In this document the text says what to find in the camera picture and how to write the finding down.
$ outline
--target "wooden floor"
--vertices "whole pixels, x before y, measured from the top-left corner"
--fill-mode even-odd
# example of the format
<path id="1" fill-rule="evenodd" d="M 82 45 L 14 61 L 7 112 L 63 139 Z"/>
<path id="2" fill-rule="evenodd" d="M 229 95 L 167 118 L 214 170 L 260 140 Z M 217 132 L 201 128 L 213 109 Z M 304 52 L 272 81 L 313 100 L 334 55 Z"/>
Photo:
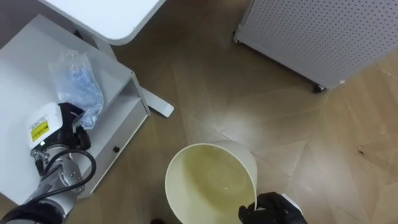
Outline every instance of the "wooden floor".
<path id="1" fill-rule="evenodd" d="M 166 168 L 188 144 L 232 139 L 257 158 L 258 191 L 287 193 L 308 223 L 398 223 L 398 52 L 322 94 L 231 34 L 247 0 L 167 0 L 115 47 L 141 84 L 174 105 L 144 123 L 68 223 L 178 223 Z M 3 214 L 13 204 L 1 200 Z"/>

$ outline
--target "black glove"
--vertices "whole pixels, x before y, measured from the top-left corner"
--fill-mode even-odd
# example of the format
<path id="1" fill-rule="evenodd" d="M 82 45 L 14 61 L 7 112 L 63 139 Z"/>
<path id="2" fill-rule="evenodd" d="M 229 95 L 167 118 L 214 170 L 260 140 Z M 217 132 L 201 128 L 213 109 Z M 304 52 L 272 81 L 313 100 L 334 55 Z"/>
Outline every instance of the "black glove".
<path id="1" fill-rule="evenodd" d="M 275 192 L 260 194 L 257 197 L 257 209 L 254 204 L 239 208 L 239 219 L 243 224 L 307 224 L 300 210 L 286 198 Z"/>

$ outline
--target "plastic bag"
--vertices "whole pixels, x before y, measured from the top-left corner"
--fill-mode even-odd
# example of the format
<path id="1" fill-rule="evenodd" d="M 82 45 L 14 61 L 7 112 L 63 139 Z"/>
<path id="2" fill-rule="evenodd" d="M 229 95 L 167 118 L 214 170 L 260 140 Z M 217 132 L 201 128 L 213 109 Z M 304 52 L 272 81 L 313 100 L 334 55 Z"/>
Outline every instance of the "plastic bag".
<path id="1" fill-rule="evenodd" d="M 80 125 L 93 129 L 104 106 L 104 96 L 98 86 L 87 55 L 65 50 L 57 63 L 49 65 L 60 103 L 71 103 L 85 111 Z"/>

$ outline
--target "bucket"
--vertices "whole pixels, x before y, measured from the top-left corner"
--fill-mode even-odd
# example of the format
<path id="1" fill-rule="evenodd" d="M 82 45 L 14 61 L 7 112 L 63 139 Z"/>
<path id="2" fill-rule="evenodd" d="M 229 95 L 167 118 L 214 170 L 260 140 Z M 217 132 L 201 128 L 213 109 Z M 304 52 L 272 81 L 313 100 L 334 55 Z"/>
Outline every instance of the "bucket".
<path id="1" fill-rule="evenodd" d="M 241 224 L 239 207 L 257 205 L 256 185 L 254 156 L 233 141 L 182 149 L 165 179 L 169 205 L 184 224 Z"/>

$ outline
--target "white drawer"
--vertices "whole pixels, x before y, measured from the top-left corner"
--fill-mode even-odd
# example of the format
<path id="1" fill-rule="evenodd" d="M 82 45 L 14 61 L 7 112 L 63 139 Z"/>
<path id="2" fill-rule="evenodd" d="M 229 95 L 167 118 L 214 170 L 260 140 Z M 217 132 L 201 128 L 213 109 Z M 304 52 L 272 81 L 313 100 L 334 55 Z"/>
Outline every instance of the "white drawer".
<path id="1" fill-rule="evenodd" d="M 141 124 L 145 121 L 148 114 L 140 100 L 132 109 L 129 115 L 113 134 L 101 152 L 96 156 L 97 170 L 94 177 L 86 184 L 85 191 L 80 198 L 90 196 L 97 187 L 101 179 L 105 176 L 108 169 L 112 166 L 118 156 L 121 154 L 127 143 L 136 133 Z M 91 167 L 84 173 L 86 177 L 90 173 Z"/>

